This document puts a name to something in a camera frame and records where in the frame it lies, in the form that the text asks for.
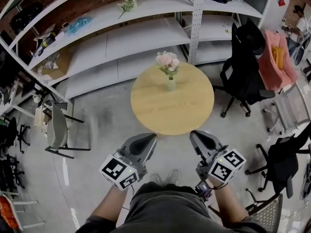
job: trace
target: glass vase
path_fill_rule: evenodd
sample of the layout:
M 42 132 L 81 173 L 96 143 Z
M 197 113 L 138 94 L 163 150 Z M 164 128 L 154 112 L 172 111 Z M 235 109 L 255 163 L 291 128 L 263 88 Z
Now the glass vase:
M 176 83 L 175 83 L 175 79 L 172 78 L 172 79 L 168 79 L 168 82 L 167 82 L 167 89 L 169 91 L 174 91 L 176 89 Z

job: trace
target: pink cloth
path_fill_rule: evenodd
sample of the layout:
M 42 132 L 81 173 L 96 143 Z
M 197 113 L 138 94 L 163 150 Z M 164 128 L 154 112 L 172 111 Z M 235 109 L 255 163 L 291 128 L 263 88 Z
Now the pink cloth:
M 267 90 L 280 90 L 298 79 L 291 64 L 287 42 L 284 35 L 265 30 L 266 47 L 259 58 L 259 71 Z M 278 69 L 272 56 L 272 47 L 284 48 L 283 70 Z

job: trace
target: round wooden table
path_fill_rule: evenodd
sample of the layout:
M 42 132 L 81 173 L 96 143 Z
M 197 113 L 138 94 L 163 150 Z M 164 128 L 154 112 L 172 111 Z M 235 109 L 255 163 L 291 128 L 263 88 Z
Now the round wooden table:
M 131 93 L 135 116 L 149 130 L 164 135 L 185 134 L 199 128 L 214 105 L 209 79 L 201 70 L 184 62 L 174 76 L 174 91 L 168 91 L 168 79 L 157 66 L 138 76 Z

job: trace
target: cardboard box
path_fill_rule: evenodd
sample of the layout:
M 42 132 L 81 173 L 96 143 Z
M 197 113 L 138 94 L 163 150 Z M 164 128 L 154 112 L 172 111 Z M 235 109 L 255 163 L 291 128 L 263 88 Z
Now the cardboard box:
M 67 48 L 59 51 L 59 56 L 55 61 L 56 69 L 42 69 L 42 75 L 49 75 L 53 80 L 59 79 L 67 74 L 71 62 L 71 54 Z

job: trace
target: gray mesh chair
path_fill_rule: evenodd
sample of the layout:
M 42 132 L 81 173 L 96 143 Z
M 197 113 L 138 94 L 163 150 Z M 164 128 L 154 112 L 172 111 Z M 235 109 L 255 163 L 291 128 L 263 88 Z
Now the gray mesh chair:
M 91 150 L 91 149 L 68 148 L 68 145 L 67 145 L 68 128 L 67 128 L 66 118 L 69 118 L 71 120 L 74 120 L 80 123 L 84 123 L 83 121 L 63 114 L 61 109 L 58 108 L 55 103 L 52 104 L 52 111 L 49 109 L 46 109 L 44 113 L 51 118 L 51 120 L 48 123 L 48 129 L 47 129 L 47 137 L 48 137 L 49 146 L 45 149 L 45 151 L 73 159 L 74 157 L 59 153 L 58 151 L 59 150 L 78 150 L 78 151 L 90 151 Z
M 274 99 L 272 103 L 276 108 L 276 112 L 263 109 L 264 112 L 269 112 L 276 116 L 276 120 L 268 131 L 272 131 L 278 122 L 281 123 L 285 133 L 298 129 L 301 124 L 310 122 L 310 114 L 304 97 L 297 83 L 294 83 L 287 91 L 282 91 L 281 94 Z
M 281 219 L 283 195 L 275 194 L 268 200 L 256 200 L 250 190 L 246 189 L 246 191 L 250 193 L 254 200 L 253 204 L 246 207 L 248 214 L 258 220 L 268 233 L 277 233 Z M 220 216 L 219 212 L 213 207 L 208 206 L 208 208 L 217 216 Z

